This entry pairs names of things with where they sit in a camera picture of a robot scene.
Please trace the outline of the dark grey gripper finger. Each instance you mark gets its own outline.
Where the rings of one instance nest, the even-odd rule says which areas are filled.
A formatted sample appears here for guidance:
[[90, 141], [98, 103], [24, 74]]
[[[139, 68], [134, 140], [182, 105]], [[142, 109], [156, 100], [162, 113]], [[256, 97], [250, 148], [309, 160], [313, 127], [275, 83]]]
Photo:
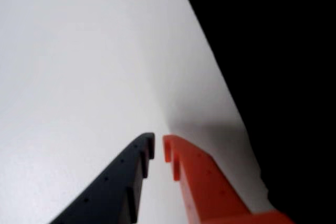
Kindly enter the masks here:
[[136, 137], [52, 222], [136, 223], [154, 149], [154, 133]]

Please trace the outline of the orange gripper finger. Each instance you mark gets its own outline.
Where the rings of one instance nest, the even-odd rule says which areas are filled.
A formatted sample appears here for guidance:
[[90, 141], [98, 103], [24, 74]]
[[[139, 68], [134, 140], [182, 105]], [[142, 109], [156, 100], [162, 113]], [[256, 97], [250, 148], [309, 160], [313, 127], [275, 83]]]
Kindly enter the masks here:
[[177, 136], [163, 136], [164, 156], [181, 185], [189, 223], [292, 223], [277, 210], [252, 213], [215, 160]]

